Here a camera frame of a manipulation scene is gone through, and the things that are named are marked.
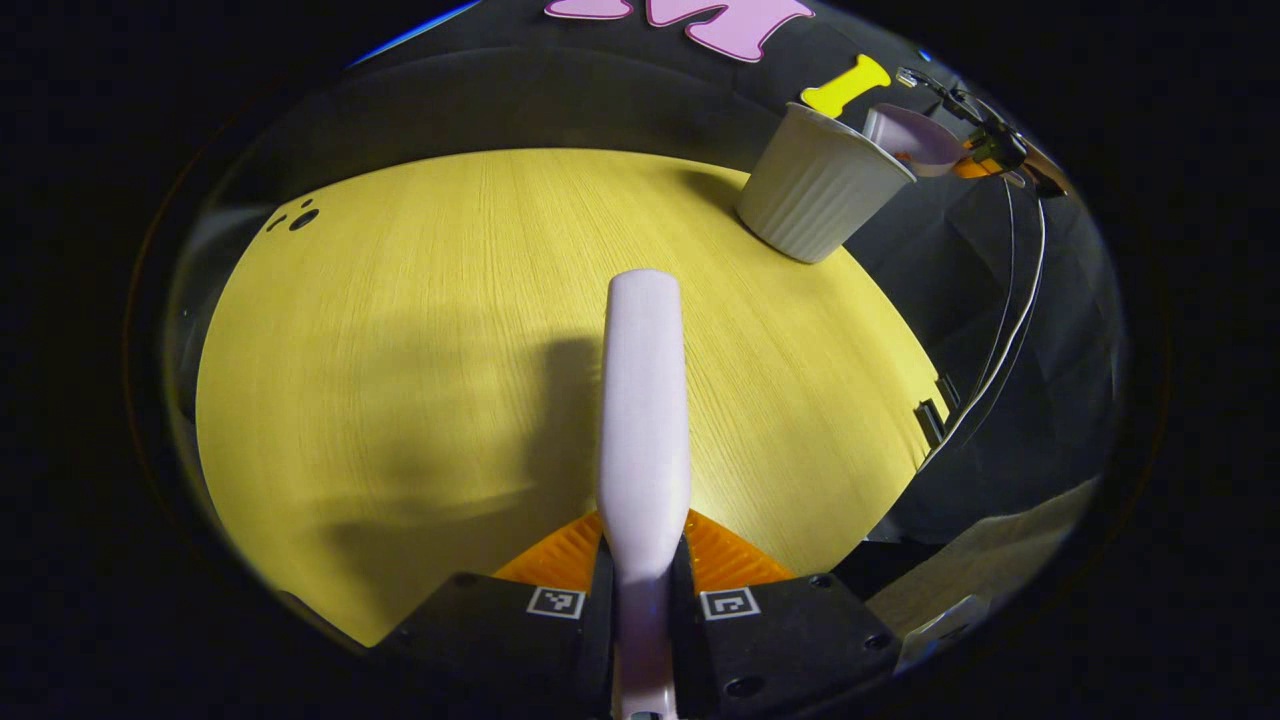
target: wood grain surface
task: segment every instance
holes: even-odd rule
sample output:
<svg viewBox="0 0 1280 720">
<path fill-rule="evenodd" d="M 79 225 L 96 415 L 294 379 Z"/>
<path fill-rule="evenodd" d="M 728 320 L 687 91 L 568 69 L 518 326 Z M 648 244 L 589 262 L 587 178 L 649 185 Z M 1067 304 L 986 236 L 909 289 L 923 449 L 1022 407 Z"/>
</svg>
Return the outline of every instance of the wood grain surface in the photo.
<svg viewBox="0 0 1280 720">
<path fill-rule="evenodd" d="M 283 205 L 200 366 L 200 456 L 232 542 L 374 644 L 449 573 L 492 573 L 590 510 L 608 281 L 657 268 L 682 287 L 694 509 L 791 570 L 833 566 L 923 460 L 913 409 L 942 398 L 852 258 L 804 265 L 740 224 L 745 182 L 530 149 Z M 291 229 L 303 202 L 319 214 Z"/>
</svg>

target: orange gripper pad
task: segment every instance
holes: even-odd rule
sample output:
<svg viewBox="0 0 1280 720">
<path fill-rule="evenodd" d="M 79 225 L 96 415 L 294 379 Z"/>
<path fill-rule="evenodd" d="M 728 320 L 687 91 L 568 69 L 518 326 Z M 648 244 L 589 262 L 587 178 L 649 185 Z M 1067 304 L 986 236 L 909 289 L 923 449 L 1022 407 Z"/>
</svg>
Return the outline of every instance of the orange gripper pad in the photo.
<svg viewBox="0 0 1280 720">
<path fill-rule="evenodd" d="M 604 527 L 599 512 L 589 512 L 547 536 L 494 573 L 495 578 L 567 591 L 591 589 L 595 550 Z M 710 592 L 795 577 L 728 528 L 690 510 L 685 539 L 694 562 L 694 591 Z"/>
</svg>

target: pink foam letter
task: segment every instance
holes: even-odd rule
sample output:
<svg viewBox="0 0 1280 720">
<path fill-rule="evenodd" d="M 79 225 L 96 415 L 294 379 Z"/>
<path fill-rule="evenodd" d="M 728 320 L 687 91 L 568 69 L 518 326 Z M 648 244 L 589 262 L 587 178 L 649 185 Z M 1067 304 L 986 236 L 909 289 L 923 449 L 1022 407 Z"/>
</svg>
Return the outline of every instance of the pink foam letter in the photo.
<svg viewBox="0 0 1280 720">
<path fill-rule="evenodd" d="M 626 0 L 556 0 L 547 5 L 545 13 L 553 18 L 616 20 L 630 15 L 631 9 Z"/>
<path fill-rule="evenodd" d="M 699 45 L 746 63 L 764 56 L 764 41 L 782 23 L 813 17 L 813 10 L 796 0 L 649 0 L 649 24 L 666 27 L 713 8 L 722 12 L 686 27 L 685 35 Z"/>
</svg>

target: white ribbed cup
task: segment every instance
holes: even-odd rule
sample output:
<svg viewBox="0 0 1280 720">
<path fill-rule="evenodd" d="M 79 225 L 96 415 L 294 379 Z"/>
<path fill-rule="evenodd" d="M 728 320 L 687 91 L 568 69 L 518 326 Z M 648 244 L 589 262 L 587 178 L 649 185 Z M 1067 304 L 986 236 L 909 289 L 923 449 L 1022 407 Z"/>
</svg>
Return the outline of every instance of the white ribbed cup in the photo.
<svg viewBox="0 0 1280 720">
<path fill-rule="evenodd" d="M 764 242 L 817 263 L 913 182 L 911 170 L 849 126 L 787 102 L 737 215 Z"/>
</svg>

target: white cable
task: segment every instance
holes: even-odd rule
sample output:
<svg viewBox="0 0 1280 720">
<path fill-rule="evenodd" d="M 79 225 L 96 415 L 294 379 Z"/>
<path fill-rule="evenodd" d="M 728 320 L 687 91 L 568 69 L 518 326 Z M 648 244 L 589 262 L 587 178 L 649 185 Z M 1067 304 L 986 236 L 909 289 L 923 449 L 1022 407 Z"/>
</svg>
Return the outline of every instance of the white cable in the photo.
<svg viewBox="0 0 1280 720">
<path fill-rule="evenodd" d="M 1044 236 L 1047 229 L 1044 227 L 1044 202 L 1039 197 L 1036 199 L 1036 209 L 1039 213 L 1039 222 L 1041 222 L 1041 249 L 1039 249 L 1039 256 L 1036 259 L 1036 278 L 1032 281 L 1032 291 L 1030 295 L 1027 297 L 1027 306 L 1023 307 L 1021 315 L 1018 316 L 1018 323 L 1014 324 L 1014 332 L 1010 333 L 1009 342 L 1005 343 L 1005 348 L 1000 354 L 1000 360 L 996 361 L 996 372 L 992 373 L 989 378 L 987 378 L 987 382 L 982 384 L 974 398 L 969 401 L 969 405 L 966 405 L 964 411 L 960 413 L 960 416 L 956 418 L 956 421 L 951 424 L 951 429 L 942 438 L 942 442 L 940 442 L 938 446 L 933 448 L 933 452 L 929 452 L 928 455 L 924 456 L 924 462 L 922 462 L 919 469 L 915 470 L 916 474 L 928 468 L 929 461 L 933 460 L 938 455 L 938 452 L 941 452 L 942 448 L 947 446 L 947 442 L 950 442 L 951 438 L 955 437 L 956 430 L 960 429 L 960 423 L 964 421 L 965 416 L 969 415 L 969 411 L 973 410 L 974 405 L 977 405 L 978 401 L 982 400 L 982 396 L 986 395 L 987 389 L 991 387 L 992 380 L 995 380 L 996 375 L 1000 374 L 1000 368 L 1005 364 L 1005 360 L 1009 357 L 1009 350 L 1014 345 L 1014 338 L 1018 337 L 1018 331 L 1023 328 L 1023 323 L 1025 323 L 1027 316 L 1030 315 L 1032 304 L 1036 300 L 1036 295 L 1039 292 L 1041 274 L 1042 270 L 1044 269 Z"/>
<path fill-rule="evenodd" d="M 1000 347 L 1000 336 L 1005 332 L 1005 320 L 1009 319 L 1009 305 L 1014 300 L 1014 259 L 1018 249 L 1018 243 L 1015 242 L 1016 232 L 1014 229 L 1014 196 L 1009 192 L 1007 181 L 1000 184 L 1005 186 L 1005 200 L 1009 201 L 1009 292 L 1005 293 L 1005 309 L 1000 311 L 1000 325 L 996 327 L 996 338 L 991 341 L 991 350 L 987 351 L 987 361 L 982 364 L 982 372 L 978 373 L 978 382 L 974 383 L 978 386 L 987 379 L 987 370 L 991 369 L 991 359 L 996 356 L 996 348 Z"/>
<path fill-rule="evenodd" d="M 1032 296 L 1032 315 L 1036 315 L 1037 300 L 1039 300 L 1039 292 Z M 1012 375 L 1014 368 L 1018 366 L 1018 357 L 1021 356 L 1023 345 L 1027 343 L 1027 336 L 1029 334 L 1030 334 L 1030 328 L 1029 327 L 1024 328 L 1023 337 L 1018 338 L 1018 350 L 1014 350 L 1014 359 L 1009 361 L 1009 372 L 1005 373 L 1005 377 L 1000 379 L 1000 386 L 996 387 L 996 395 L 995 397 L 991 398 L 991 405 L 987 405 L 987 410 L 982 414 L 982 418 L 978 418 L 978 424 L 974 425 L 972 430 L 969 430 L 969 437 L 964 438 L 964 442 L 960 443 L 959 450 L 964 450 L 964 446 L 969 445 L 969 441 L 978 434 L 978 430 L 982 428 L 982 424 L 987 421 L 987 418 L 991 415 L 991 411 L 996 409 L 996 404 L 1000 402 L 1000 393 L 1005 392 L 1005 384 L 1009 383 L 1009 375 Z"/>
</svg>

